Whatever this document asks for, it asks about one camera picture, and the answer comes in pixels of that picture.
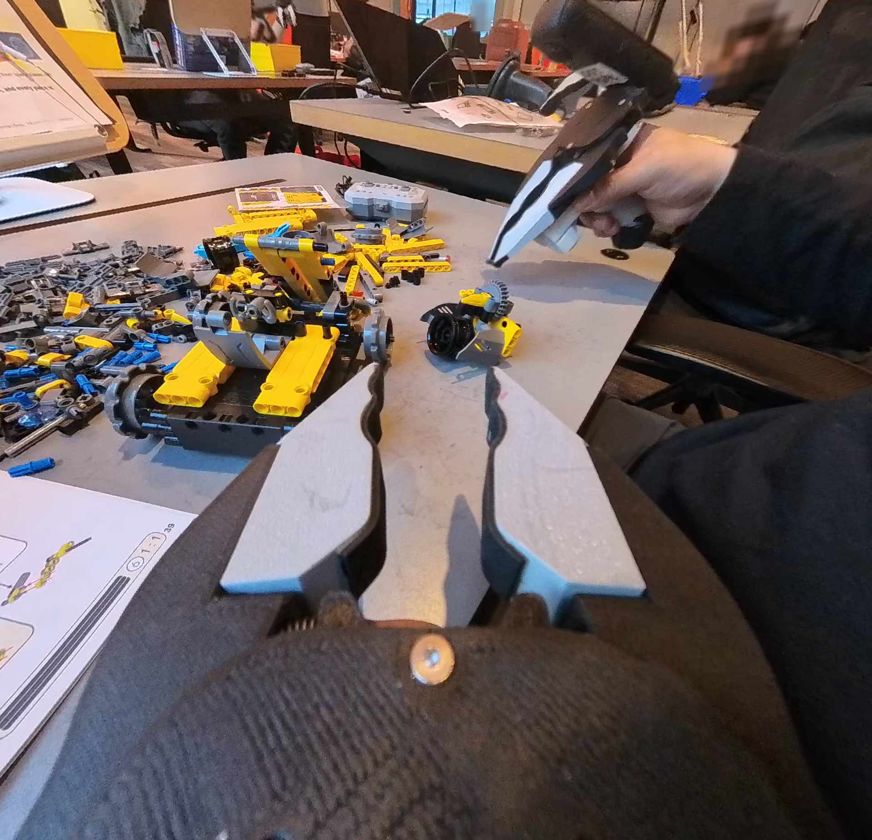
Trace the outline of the white stand base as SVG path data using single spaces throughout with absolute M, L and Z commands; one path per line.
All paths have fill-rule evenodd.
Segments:
M 1 177 L 1 224 L 93 202 L 92 193 L 78 188 L 31 177 Z

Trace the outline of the white instruction booklet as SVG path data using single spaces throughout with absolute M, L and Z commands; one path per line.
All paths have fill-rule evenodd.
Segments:
M 1 501 L 4 773 L 194 514 L 5 472 Z

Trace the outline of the yellow brick wheel subassembly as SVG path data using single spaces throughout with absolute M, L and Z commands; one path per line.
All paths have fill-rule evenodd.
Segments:
M 442 303 L 420 318 L 428 326 L 430 353 L 456 362 L 498 366 L 511 355 L 522 333 L 509 317 L 513 306 L 507 285 L 499 280 L 462 290 L 458 302 Z

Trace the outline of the yellow brick vehicle model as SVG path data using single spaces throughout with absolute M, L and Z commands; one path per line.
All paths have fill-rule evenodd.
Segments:
M 167 373 L 133 368 L 104 398 L 114 430 L 252 456 L 281 438 L 393 342 L 380 295 L 334 230 L 235 235 L 239 264 L 188 312 L 195 343 Z

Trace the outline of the neighbouring grey table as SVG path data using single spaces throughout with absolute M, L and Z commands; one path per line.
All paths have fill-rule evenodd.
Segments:
M 462 159 L 525 175 L 548 147 L 555 133 L 500 129 L 495 126 L 460 128 L 426 107 L 407 111 L 398 102 L 381 98 L 308 99 L 289 104 L 292 119 L 347 136 L 359 148 L 365 142 Z M 756 111 L 727 106 L 676 106 L 649 119 L 654 126 L 736 144 L 745 135 Z

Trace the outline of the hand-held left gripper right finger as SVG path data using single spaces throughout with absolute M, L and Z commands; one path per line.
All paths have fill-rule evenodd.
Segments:
M 535 594 L 551 622 L 576 596 L 638 598 L 646 584 L 578 435 L 502 369 L 485 386 L 481 563 L 503 601 Z

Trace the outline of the black monitor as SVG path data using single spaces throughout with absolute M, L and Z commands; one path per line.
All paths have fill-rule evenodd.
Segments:
M 461 94 L 460 77 L 440 34 L 356 0 L 334 0 L 379 88 L 414 104 Z

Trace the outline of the spread of yellow beams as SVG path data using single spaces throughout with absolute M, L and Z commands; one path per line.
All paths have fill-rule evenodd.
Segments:
M 450 272 L 452 261 L 443 253 L 441 238 L 429 237 L 420 225 L 358 224 L 334 232 L 345 244 L 361 276 L 376 287 L 390 279 L 420 278 Z

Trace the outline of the pile of grey track links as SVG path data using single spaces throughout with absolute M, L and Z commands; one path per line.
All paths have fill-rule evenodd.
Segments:
M 74 242 L 54 255 L 2 265 L 2 336 L 25 336 L 51 326 L 102 328 L 116 319 L 151 316 L 158 308 L 202 290 L 209 270 L 177 260 L 181 248 L 135 240 Z

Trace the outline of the sticker sheet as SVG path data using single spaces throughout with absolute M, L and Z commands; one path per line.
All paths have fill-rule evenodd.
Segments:
M 241 212 L 340 209 L 335 198 L 320 185 L 248 186 L 237 188 L 234 194 Z

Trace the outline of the pile of small connector pieces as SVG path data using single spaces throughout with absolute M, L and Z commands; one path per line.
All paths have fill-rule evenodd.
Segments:
M 165 351 L 193 341 L 192 323 L 178 304 L 108 303 L 95 318 L 97 324 L 66 319 L 2 331 L 2 461 L 89 427 L 115 379 L 139 367 L 167 373 Z

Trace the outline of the red container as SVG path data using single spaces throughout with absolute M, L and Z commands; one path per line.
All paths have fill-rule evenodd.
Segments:
M 529 45 L 530 30 L 524 23 L 507 18 L 498 19 L 487 33 L 485 60 L 502 61 L 516 52 L 520 56 L 520 61 L 525 63 Z

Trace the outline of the grey battery box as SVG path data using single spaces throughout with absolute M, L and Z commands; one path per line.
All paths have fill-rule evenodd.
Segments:
M 358 181 L 345 187 L 342 199 L 350 215 L 361 221 L 395 219 L 410 224 L 426 218 L 428 194 L 417 185 Z

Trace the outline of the grey desk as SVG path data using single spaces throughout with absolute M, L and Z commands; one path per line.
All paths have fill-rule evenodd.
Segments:
M 236 187 L 285 182 L 333 189 L 343 172 L 319 159 L 281 154 L 88 180 L 81 188 L 94 195 L 92 205 L 2 225 L 2 263 L 58 253 L 85 239 L 192 249 L 224 221 Z M 362 610 L 371 620 L 458 626 L 470 621 L 486 586 L 473 549 L 487 452 L 484 374 L 432 361 L 420 316 L 460 289 L 503 280 L 523 329 L 505 368 L 577 430 L 671 259 L 648 247 L 611 262 L 601 255 L 602 242 L 586 234 L 570 254 L 532 245 L 493 268 L 485 258 L 504 207 L 428 193 L 427 221 L 446 242 L 452 271 L 385 294 L 395 335 L 380 443 L 388 549 Z

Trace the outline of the stack of yellow panels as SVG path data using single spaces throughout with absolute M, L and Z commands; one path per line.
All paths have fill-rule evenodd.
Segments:
M 313 209 L 242 211 L 229 206 L 228 213 L 231 224 L 216 226 L 214 235 L 274 235 L 282 226 L 290 232 L 314 231 L 319 222 Z

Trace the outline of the wooden table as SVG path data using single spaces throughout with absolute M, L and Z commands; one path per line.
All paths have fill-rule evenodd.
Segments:
M 125 94 L 143 91 L 223 91 L 223 90 L 302 90 L 317 84 L 340 84 L 354 87 L 352 77 L 333 71 L 327 75 L 295 73 L 276 75 L 256 72 L 204 73 L 161 69 L 156 66 L 128 65 L 122 70 L 93 69 L 93 76 L 107 93 Z

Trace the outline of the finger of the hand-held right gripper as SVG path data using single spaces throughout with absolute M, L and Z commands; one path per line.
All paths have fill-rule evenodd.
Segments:
M 550 203 L 550 210 L 555 219 L 532 242 L 539 243 L 556 253 L 565 254 L 572 250 L 579 240 L 576 220 L 580 212 L 575 207 L 575 203 L 580 195 L 589 189 L 583 184 L 588 171 L 585 162 L 581 160 L 570 160 L 566 163 L 558 163 L 554 160 L 554 163 L 555 183 L 552 187 L 554 200 Z
M 507 210 L 491 248 L 488 263 L 505 263 L 554 221 L 555 163 L 545 159 L 530 172 Z

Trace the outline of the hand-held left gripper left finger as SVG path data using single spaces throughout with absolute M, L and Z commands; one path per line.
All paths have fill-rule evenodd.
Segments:
M 383 403 L 383 370 L 370 364 L 278 443 L 225 591 L 363 595 L 386 561 Z

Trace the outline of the person's right hand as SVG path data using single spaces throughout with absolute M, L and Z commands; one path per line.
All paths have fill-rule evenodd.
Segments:
M 581 204 L 580 223 L 599 237 L 616 235 L 616 202 L 640 199 L 655 228 L 673 234 L 713 200 L 738 158 L 738 149 L 663 127 L 645 126 L 621 163 Z

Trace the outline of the yellow bin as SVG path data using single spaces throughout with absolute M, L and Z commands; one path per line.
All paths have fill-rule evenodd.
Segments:
M 267 44 L 252 41 L 249 57 L 256 72 L 272 76 L 293 72 L 302 61 L 301 48 L 298 45 L 284 43 Z
M 121 49 L 115 32 L 59 28 L 59 33 L 89 69 L 124 70 Z

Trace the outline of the person's right forearm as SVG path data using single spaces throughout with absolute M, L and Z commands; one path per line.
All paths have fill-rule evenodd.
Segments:
M 683 232 L 662 308 L 870 358 L 870 81 L 792 126 L 769 114 Z

